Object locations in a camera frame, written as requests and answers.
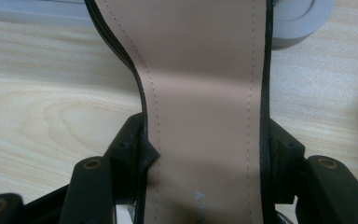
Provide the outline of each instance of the leather strap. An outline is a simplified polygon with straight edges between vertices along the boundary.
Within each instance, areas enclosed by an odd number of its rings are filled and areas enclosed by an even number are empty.
[[[263,223],[266,8],[255,0],[89,1],[103,38],[138,80],[145,131],[160,154],[138,223]]]

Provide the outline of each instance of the black leather edge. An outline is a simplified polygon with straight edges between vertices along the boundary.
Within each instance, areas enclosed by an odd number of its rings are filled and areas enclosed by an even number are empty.
[[[103,15],[101,14],[100,9],[98,9],[97,4],[94,0],[85,0],[86,7],[89,11],[89,15],[91,17],[92,22],[94,23],[95,28],[97,29],[100,36],[103,38],[107,46],[118,56],[118,58],[132,71],[136,83],[138,85],[139,93],[141,95],[142,102],[142,111],[144,117],[144,136],[147,137],[147,107],[146,107],[146,99],[145,92],[142,86],[141,78],[139,77],[138,71],[135,68],[135,65],[124,49],[124,47],[117,40],[115,35],[110,30],[109,26],[103,19]]]
[[[109,48],[118,56],[118,58],[127,65],[127,67],[132,71],[136,83],[138,85],[139,93],[141,95],[141,102],[142,102],[142,111],[143,111],[143,122],[144,126],[143,136],[147,138],[147,107],[146,107],[146,99],[145,99],[145,92],[142,86],[141,78],[139,77],[138,71],[135,68],[135,65],[128,54],[128,52],[124,49],[124,47],[120,44],[117,40],[113,32],[110,30],[109,26],[103,19],[103,15],[101,14],[100,9],[98,9],[97,4],[94,0],[85,0],[87,9],[89,11],[89,15],[91,16],[92,22],[94,23],[95,28],[97,29],[98,33],[100,33],[103,40],[109,46]],[[137,195],[136,199],[136,208],[135,208],[135,220],[134,223],[136,224],[143,224],[144,223],[144,215],[145,215],[145,197],[146,197],[146,184],[147,184],[147,172],[145,172],[141,176],[140,182],[140,192]]]
[[[264,223],[276,223],[269,146],[269,69],[271,64],[273,5],[267,0],[266,45],[260,108],[260,181]]]

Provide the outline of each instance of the wooden table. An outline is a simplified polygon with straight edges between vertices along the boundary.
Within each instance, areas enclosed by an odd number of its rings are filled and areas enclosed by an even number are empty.
[[[26,203],[67,184],[140,112],[132,74],[93,29],[0,21],[0,193]],[[358,1],[337,0],[305,41],[274,50],[271,116],[358,178]],[[279,210],[294,218],[292,205]]]

